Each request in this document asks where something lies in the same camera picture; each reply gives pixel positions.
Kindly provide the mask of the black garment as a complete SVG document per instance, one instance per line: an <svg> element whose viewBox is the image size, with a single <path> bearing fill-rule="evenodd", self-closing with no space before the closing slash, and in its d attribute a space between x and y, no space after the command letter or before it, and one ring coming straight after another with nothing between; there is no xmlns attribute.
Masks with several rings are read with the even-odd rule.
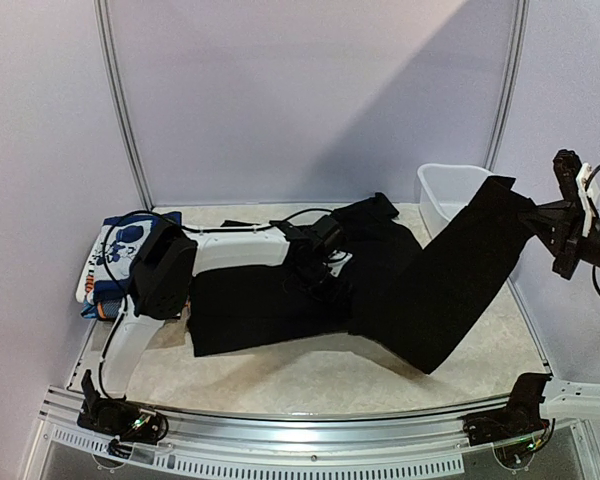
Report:
<svg viewBox="0 0 600 480"><path fill-rule="evenodd" d="M491 176L428 244L396 221L382 194L336 209L349 261L334 301L289 266L197 275L187 327L198 357L332 333L374 341L423 373L435 371L492 303L531 237L534 208L510 177Z"/></svg>

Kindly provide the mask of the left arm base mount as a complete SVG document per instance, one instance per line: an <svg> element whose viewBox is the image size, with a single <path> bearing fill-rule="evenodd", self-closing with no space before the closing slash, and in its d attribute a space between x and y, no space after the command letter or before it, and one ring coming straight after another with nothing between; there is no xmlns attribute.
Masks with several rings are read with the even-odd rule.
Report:
<svg viewBox="0 0 600 480"><path fill-rule="evenodd" d="M125 397L101 395L94 386L90 369L82 377L81 388L84 400L77 425L109 436L109 455L127 460L134 444L156 446L169 432L168 418L162 413L129 402Z"/></svg>

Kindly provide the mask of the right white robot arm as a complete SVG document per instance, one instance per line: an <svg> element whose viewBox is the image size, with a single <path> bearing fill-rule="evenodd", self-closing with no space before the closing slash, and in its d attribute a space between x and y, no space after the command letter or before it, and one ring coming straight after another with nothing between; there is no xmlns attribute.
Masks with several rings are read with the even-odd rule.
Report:
<svg viewBox="0 0 600 480"><path fill-rule="evenodd" d="M554 258L552 271L565 280L582 262L591 266L591 281L600 298L600 217L590 207L562 200L520 213L518 219ZM533 382L541 418L600 420L600 384L561 379L550 374Z"/></svg>

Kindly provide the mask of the navy blue t-shirt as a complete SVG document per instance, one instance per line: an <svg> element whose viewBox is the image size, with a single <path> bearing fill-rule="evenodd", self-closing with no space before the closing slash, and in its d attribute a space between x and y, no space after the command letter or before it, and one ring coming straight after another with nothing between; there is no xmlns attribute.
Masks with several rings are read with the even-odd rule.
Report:
<svg viewBox="0 0 600 480"><path fill-rule="evenodd" d="M131 263L159 221L158 216L148 213L106 218L81 275L91 270L100 279L125 281L124 292L129 283Z"/></svg>

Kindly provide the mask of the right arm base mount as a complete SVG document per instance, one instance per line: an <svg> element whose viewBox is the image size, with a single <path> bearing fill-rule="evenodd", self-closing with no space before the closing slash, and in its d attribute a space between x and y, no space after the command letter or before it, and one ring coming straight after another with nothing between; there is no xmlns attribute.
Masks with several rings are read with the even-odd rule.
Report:
<svg viewBox="0 0 600 480"><path fill-rule="evenodd" d="M552 439L556 420L541 416L544 388L552 379L546 373L523 373L502 407L461 417L469 444L492 446L497 463L512 472L525 470Z"/></svg>

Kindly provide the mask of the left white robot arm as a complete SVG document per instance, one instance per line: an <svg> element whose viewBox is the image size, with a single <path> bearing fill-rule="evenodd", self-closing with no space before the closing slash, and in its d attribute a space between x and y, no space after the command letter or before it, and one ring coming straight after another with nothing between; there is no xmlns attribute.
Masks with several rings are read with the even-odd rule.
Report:
<svg viewBox="0 0 600 480"><path fill-rule="evenodd" d="M97 397L88 410L108 434L128 426L128 412L113 399L123 398L142 353L164 323L181 312L195 276L247 266L287 266L314 299L329 306L350 302L351 285L340 278L351 259L341 246L344 233L325 213L298 227L289 218L266 224L203 228L180 225L158 215L129 267L122 304L102 349Z"/></svg>

